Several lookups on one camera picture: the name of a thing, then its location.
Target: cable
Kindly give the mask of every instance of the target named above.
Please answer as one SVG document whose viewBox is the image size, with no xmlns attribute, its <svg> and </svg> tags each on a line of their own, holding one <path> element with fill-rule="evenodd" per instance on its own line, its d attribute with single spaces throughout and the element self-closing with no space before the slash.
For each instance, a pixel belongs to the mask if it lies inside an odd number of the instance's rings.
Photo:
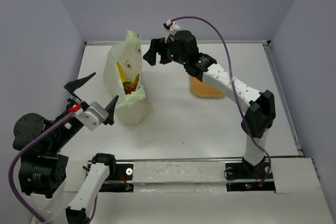
<svg viewBox="0 0 336 224">
<path fill-rule="evenodd" d="M 237 107 L 238 107 L 238 110 L 239 110 L 239 113 L 240 113 L 240 116 L 241 118 L 243 119 L 243 123 L 245 125 L 245 128 L 247 130 L 247 133 L 248 135 L 250 136 L 253 144 L 259 149 L 261 150 L 262 152 L 265 153 L 265 155 L 267 156 L 268 158 L 268 162 L 269 162 L 269 167 L 268 167 L 268 171 L 267 171 L 267 174 L 265 176 L 265 178 L 259 182 L 258 185 L 260 185 L 261 183 L 264 183 L 265 180 L 267 179 L 267 177 L 269 176 L 270 172 L 271 172 L 271 157 L 270 155 L 268 154 L 268 152 L 262 148 L 257 142 L 256 140 L 254 139 L 253 135 L 252 135 L 252 131 L 248 125 L 248 122 L 247 120 L 245 119 L 244 117 L 244 113 L 243 113 L 243 110 L 242 110 L 242 106 L 240 105 L 240 101 L 239 101 L 239 98 L 238 98 L 238 94 L 237 94 L 237 91 L 236 91 L 236 86 L 235 86 L 235 82 L 233 81 L 234 77 L 233 77 L 233 73 L 232 73 L 232 64 L 231 64 L 231 58 L 230 58 L 230 54 L 229 54 L 229 50 L 227 49 L 227 46 L 226 46 L 226 43 L 225 43 L 225 40 L 223 38 L 223 36 L 221 35 L 221 33 L 218 31 L 218 29 L 213 25 L 211 24 L 209 21 L 203 19 L 203 18 L 200 18 L 200 17 L 196 17 L 196 16 L 181 16 L 181 17 L 177 17 L 177 18 L 173 18 L 171 21 L 174 22 L 174 21 L 177 21 L 177 20 L 181 20 L 181 19 L 198 19 L 200 21 L 203 21 L 205 23 L 207 23 L 209 26 L 211 26 L 215 32 L 219 35 L 223 45 L 224 45 L 224 48 L 225 48 L 225 51 L 226 51 L 226 56 L 227 56 L 227 61 L 228 61 L 228 65 L 229 65 L 229 74 L 230 74 L 230 79 L 232 81 L 232 87 L 233 87 L 233 94 L 235 96 L 235 100 L 236 100 L 236 103 L 237 103 Z"/>
<path fill-rule="evenodd" d="M 91 215 L 90 219 L 88 220 L 88 222 L 86 222 L 86 224 L 90 224 L 92 222 L 94 216 L 95 216 L 96 208 L 97 208 L 97 199 L 98 199 L 98 194 L 97 194 L 96 198 L 94 199 L 92 215 Z"/>
<path fill-rule="evenodd" d="M 65 115 L 63 118 L 61 118 L 59 121 L 57 121 L 55 124 L 53 124 L 50 128 L 48 128 L 45 132 L 42 132 L 41 135 L 39 135 L 37 138 L 32 140 L 29 144 L 27 144 L 13 159 L 12 163 L 9 166 L 8 170 L 8 181 L 10 188 L 12 189 L 13 194 L 15 197 L 20 201 L 20 203 L 27 208 L 29 212 L 31 212 L 40 222 L 44 223 L 46 220 L 43 218 L 42 215 L 40 215 L 33 207 L 31 207 L 28 202 L 24 200 L 24 198 L 21 196 L 19 191 L 17 190 L 15 183 L 14 183 L 14 168 L 16 163 L 19 161 L 19 159 L 35 144 L 37 144 L 39 141 L 44 139 L 47 135 L 49 135 L 51 132 L 53 132 L 55 129 L 60 127 L 61 125 L 65 124 L 72 116 L 74 112 L 70 112 L 67 115 Z"/>
</svg>

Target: gray wall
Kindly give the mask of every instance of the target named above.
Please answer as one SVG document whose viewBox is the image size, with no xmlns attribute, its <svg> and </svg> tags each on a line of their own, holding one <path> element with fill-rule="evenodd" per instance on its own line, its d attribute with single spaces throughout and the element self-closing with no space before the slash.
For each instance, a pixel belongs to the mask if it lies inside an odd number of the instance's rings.
<svg viewBox="0 0 336 224">
<path fill-rule="evenodd" d="M 13 126 L 25 113 L 52 119 L 63 109 L 62 87 L 78 74 L 84 46 L 61 0 L 0 0 L 0 10 L 0 215 L 28 223 L 7 180 Z"/>
<path fill-rule="evenodd" d="M 84 41 L 124 40 L 125 30 L 144 39 L 162 37 L 168 18 L 198 15 L 226 39 L 272 39 L 294 0 L 63 0 Z M 216 34 L 197 21 L 183 21 L 199 39 Z"/>
<path fill-rule="evenodd" d="M 336 0 L 296 0 L 271 43 L 305 154 L 336 221 Z"/>
</svg>

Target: wall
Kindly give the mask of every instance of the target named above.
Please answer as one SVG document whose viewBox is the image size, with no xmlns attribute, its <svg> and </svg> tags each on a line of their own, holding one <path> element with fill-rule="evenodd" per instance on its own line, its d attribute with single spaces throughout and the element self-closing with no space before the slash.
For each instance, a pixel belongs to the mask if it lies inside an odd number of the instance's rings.
<svg viewBox="0 0 336 224">
<path fill-rule="evenodd" d="M 336 221 L 336 0 L 296 0 L 271 49 L 305 154 Z"/>
<path fill-rule="evenodd" d="M 84 41 L 124 40 L 126 29 L 144 39 L 163 37 L 168 18 L 198 15 L 226 39 L 271 39 L 294 0 L 63 0 Z M 199 39 L 216 34 L 197 21 L 182 21 Z"/>
<path fill-rule="evenodd" d="M 61 0 L 0 0 L 0 9 L 0 215 L 28 223 L 7 179 L 13 126 L 25 113 L 52 119 L 64 108 L 63 85 L 78 74 L 84 45 Z"/>
</svg>

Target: plastic bag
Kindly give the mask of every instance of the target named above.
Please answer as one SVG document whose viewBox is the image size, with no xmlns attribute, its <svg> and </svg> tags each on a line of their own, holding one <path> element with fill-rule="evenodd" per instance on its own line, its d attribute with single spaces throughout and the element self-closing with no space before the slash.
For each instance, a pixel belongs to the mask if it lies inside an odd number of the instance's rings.
<svg viewBox="0 0 336 224">
<path fill-rule="evenodd" d="M 141 37 L 127 31 L 125 41 L 107 54 L 103 78 L 112 96 L 119 96 L 115 114 L 126 125 L 138 124 L 150 111 L 142 78 Z"/>
</svg>

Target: white plastic bag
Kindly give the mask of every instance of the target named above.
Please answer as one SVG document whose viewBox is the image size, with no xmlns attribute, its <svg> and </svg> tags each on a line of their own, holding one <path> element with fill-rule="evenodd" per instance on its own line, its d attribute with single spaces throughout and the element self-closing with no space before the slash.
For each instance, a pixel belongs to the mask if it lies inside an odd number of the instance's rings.
<svg viewBox="0 0 336 224">
<path fill-rule="evenodd" d="M 127 31 L 125 41 L 111 47 L 103 78 L 112 96 L 119 96 L 115 114 L 120 121 L 126 125 L 135 125 L 148 115 L 150 103 L 142 79 L 141 37 L 137 33 Z M 131 92 L 124 88 L 123 81 L 132 86 L 137 80 L 139 82 L 130 89 Z"/>
</svg>

